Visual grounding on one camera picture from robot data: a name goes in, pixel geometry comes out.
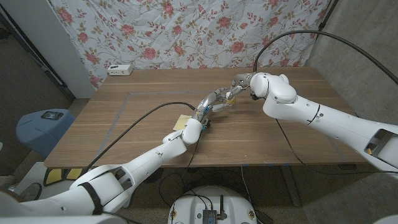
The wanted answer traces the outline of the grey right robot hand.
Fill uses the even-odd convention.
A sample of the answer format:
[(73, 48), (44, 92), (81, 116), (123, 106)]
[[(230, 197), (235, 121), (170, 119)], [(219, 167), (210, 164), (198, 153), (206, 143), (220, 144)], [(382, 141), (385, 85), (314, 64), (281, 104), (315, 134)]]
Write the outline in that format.
[(237, 94), (250, 87), (253, 73), (240, 73), (234, 76), (229, 90), (226, 92), (226, 99), (231, 101)]

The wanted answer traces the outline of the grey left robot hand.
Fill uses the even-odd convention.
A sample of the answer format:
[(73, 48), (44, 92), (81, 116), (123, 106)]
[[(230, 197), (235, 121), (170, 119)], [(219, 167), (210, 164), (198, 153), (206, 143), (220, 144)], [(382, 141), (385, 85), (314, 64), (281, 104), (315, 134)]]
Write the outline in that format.
[(226, 92), (226, 88), (219, 88), (207, 95), (196, 108), (192, 118), (203, 124), (210, 112), (218, 113), (223, 109), (231, 107), (234, 103), (234, 98), (228, 101), (226, 99)]

